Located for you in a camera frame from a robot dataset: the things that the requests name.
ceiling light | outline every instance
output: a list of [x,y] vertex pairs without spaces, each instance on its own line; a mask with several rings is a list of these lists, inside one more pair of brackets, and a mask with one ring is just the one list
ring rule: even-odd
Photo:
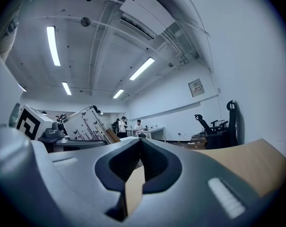
[[50,52],[52,53],[52,59],[55,66],[60,66],[60,60],[58,56],[58,50],[56,45],[56,33],[54,26],[47,27],[47,36]]
[[120,89],[116,95],[114,95],[113,98],[118,98],[119,95],[121,95],[121,93],[124,91],[124,89]]
[[133,75],[131,78],[129,78],[130,80],[134,80],[135,78],[137,78],[144,70],[147,69],[148,66],[150,66],[152,63],[154,62],[154,60],[150,57]]
[[70,92],[70,90],[69,90],[69,87],[68,87],[68,85],[67,85],[67,82],[64,81],[64,82],[62,82],[62,84],[63,84],[63,87],[64,87],[64,89],[65,89],[67,95],[71,95],[71,92]]
[[24,87],[22,87],[20,84],[19,86],[23,89],[24,92],[27,92],[27,90]]

cardboard box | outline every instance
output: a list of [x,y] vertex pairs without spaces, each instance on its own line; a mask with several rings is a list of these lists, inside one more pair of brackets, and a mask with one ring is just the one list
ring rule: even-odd
[[52,123],[51,119],[24,104],[16,128],[31,140],[38,140],[47,128],[52,128]]
[[93,106],[74,113],[64,119],[63,124],[71,140],[105,140],[108,144],[115,143]]

white shirt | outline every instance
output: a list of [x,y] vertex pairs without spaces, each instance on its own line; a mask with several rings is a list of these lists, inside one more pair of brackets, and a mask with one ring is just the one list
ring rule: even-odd
[[143,126],[142,126],[142,124],[141,125],[136,125],[136,126],[134,126],[134,129],[137,130],[137,131],[141,131],[143,129]]
[[119,129],[120,129],[120,132],[121,133],[125,133],[126,132],[126,124],[122,121],[122,120],[120,120],[119,121]]

air conditioner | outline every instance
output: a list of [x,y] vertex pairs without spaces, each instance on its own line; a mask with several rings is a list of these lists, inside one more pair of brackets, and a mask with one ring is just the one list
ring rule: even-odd
[[120,10],[120,23],[133,29],[148,40],[163,33],[174,18],[157,0],[125,0]]

ceiling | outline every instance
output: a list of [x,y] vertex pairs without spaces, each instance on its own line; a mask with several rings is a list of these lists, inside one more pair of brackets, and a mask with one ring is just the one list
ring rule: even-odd
[[[119,99],[137,95],[176,70],[168,64],[178,65],[177,53],[161,36],[149,41],[119,24],[119,7],[107,0],[25,0],[6,61],[8,68],[26,88],[61,87],[65,93],[61,82],[66,81],[71,93],[105,91],[113,96],[122,88],[125,91]],[[91,24],[83,27],[82,17],[89,18]],[[56,27],[60,67],[52,61],[47,26]],[[187,59],[192,60],[192,47],[183,30],[176,23],[170,29],[188,53]],[[155,62],[134,81],[129,80],[149,57]]]

